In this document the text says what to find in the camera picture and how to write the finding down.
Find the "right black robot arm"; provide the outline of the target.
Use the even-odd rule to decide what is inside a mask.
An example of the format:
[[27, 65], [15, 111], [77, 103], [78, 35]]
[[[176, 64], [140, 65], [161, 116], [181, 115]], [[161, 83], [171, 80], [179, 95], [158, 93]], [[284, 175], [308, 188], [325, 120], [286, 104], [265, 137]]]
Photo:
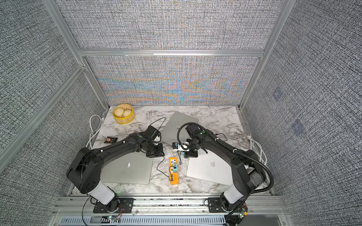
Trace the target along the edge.
[[251, 149], [244, 151], [233, 147], [195, 122], [188, 122], [178, 129], [176, 137], [179, 144], [182, 129], [189, 135], [187, 142], [190, 151], [211, 151], [231, 167], [232, 185], [220, 195], [220, 203], [225, 211], [237, 210], [252, 194], [272, 189], [274, 177], [271, 171]]

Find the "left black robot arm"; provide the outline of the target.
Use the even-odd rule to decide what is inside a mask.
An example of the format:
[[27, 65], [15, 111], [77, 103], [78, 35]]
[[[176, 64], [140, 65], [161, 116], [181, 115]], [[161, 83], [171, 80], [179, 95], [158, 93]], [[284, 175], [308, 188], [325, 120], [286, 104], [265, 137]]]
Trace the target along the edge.
[[104, 211], [117, 212], [119, 196], [100, 181], [103, 167], [134, 152], [143, 152], [148, 158], [165, 156], [163, 145], [155, 141], [157, 137], [161, 138], [161, 132], [150, 125], [146, 131], [132, 133], [114, 144], [92, 150], [84, 147], [73, 159], [66, 176], [82, 194], [96, 199]]

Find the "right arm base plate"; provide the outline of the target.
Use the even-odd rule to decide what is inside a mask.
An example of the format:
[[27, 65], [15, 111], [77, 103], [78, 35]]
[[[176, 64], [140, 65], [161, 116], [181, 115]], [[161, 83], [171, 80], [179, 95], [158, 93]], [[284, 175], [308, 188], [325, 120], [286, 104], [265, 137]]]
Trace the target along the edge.
[[230, 213], [234, 210], [241, 212], [247, 209], [245, 203], [241, 204], [241, 200], [238, 200], [234, 204], [228, 204], [226, 200], [219, 197], [207, 198], [204, 205], [206, 205], [210, 213]]

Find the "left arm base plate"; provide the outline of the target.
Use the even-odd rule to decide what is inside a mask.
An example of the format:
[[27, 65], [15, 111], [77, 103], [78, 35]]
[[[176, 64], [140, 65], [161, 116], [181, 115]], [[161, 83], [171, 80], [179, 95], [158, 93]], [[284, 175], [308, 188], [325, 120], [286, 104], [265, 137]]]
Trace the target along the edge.
[[131, 213], [133, 204], [133, 198], [114, 198], [107, 205], [102, 204], [100, 201], [96, 201], [93, 213]]

